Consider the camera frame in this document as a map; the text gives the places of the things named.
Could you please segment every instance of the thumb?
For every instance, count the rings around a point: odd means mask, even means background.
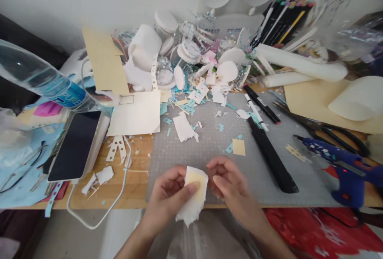
[[[200,188],[199,182],[192,182],[188,185],[184,186],[180,191],[178,191],[176,194],[174,194],[171,198],[169,198],[169,205],[174,213],[176,215],[178,211],[181,209],[182,206],[185,205],[186,202],[189,201],[190,198],[198,191]]]
[[[222,192],[225,199],[232,198],[236,195],[236,193],[238,193],[233,185],[231,185],[230,182],[221,176],[214,175],[213,181],[217,185],[218,189]]]

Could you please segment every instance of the gray cutting mat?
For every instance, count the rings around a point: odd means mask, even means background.
[[[260,115],[269,129],[267,136],[297,184],[299,193],[286,194],[278,188],[257,143],[251,135],[249,124],[238,118],[236,112],[231,108],[222,107],[220,104],[210,101],[195,107],[194,115],[186,115],[189,123],[193,126],[198,121],[202,124],[202,129],[197,127],[195,130],[199,135],[199,143],[194,138],[181,143],[174,124],[168,125],[163,121],[165,117],[172,119],[178,116],[181,111],[179,108],[174,107],[172,109],[171,106],[168,106],[169,115],[161,116],[161,131],[156,133],[154,137],[146,200],[148,201],[150,198],[156,178],[174,165],[189,165],[206,171],[206,164],[213,157],[227,155],[247,176],[253,194],[263,206],[341,206],[330,194],[331,190],[337,188],[337,179],[331,178],[327,173],[320,170],[320,164],[325,167],[326,163],[301,162],[286,150],[287,144],[297,147],[293,134],[307,137],[307,131],[271,103],[275,100],[272,94],[260,93],[259,96],[282,121],[281,124],[275,125],[260,111]],[[238,109],[251,111],[242,93],[230,93],[227,102]],[[217,111],[222,111],[222,114],[228,112],[228,114],[215,117]],[[220,123],[224,125],[222,132],[219,131]],[[242,139],[245,141],[246,156],[228,154],[225,151],[232,143],[232,139],[239,134],[243,135]],[[222,202],[208,190],[206,203]]]

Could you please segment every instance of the plastic bottle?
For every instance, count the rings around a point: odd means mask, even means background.
[[[35,54],[0,40],[0,76],[75,112],[100,105],[81,87]]]

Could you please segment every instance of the white marker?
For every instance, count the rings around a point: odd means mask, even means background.
[[[252,109],[255,117],[258,119],[259,123],[261,124],[263,130],[267,132],[268,131],[267,126],[263,122],[262,117],[259,115],[259,112],[255,108],[254,103],[251,101],[251,99],[250,99],[250,97],[249,97],[249,95],[247,93],[245,93],[245,98],[246,98],[247,102],[249,103],[250,108]]]

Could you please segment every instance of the black wire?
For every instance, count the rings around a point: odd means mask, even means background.
[[[32,166],[39,160],[41,154],[43,153],[43,149],[44,149],[44,147],[47,146],[47,145],[44,145],[44,144],[45,144],[45,141],[44,141],[44,140],[41,141],[41,146],[40,146],[41,149],[40,149],[40,152],[39,152],[39,156],[32,162],[32,164],[29,166],[27,172],[24,173],[23,176],[21,176],[19,179],[17,179],[16,182],[13,183],[11,187],[9,187],[9,188],[7,188],[7,189],[1,191],[0,194],[3,194],[4,192],[10,190],[10,189],[13,188],[17,183],[19,183],[21,179],[24,178],[24,176],[28,173],[28,171],[30,170],[30,168],[31,168],[31,167],[32,167]]]
[[[341,219],[335,217],[334,215],[330,214],[329,212],[327,212],[325,209],[323,208],[319,208],[320,210],[322,210],[324,213],[326,213],[327,215],[329,215],[330,217],[334,218],[335,220],[337,220],[338,222],[342,223],[343,225],[345,225],[346,227],[349,227],[349,228],[359,228],[361,227],[363,224],[364,224],[364,220],[363,220],[363,217],[362,217],[362,213],[359,211],[359,209],[357,208],[350,208],[352,213],[354,213],[355,217],[358,219],[358,223],[355,225],[355,226],[350,226],[348,225],[347,223],[343,222]]]

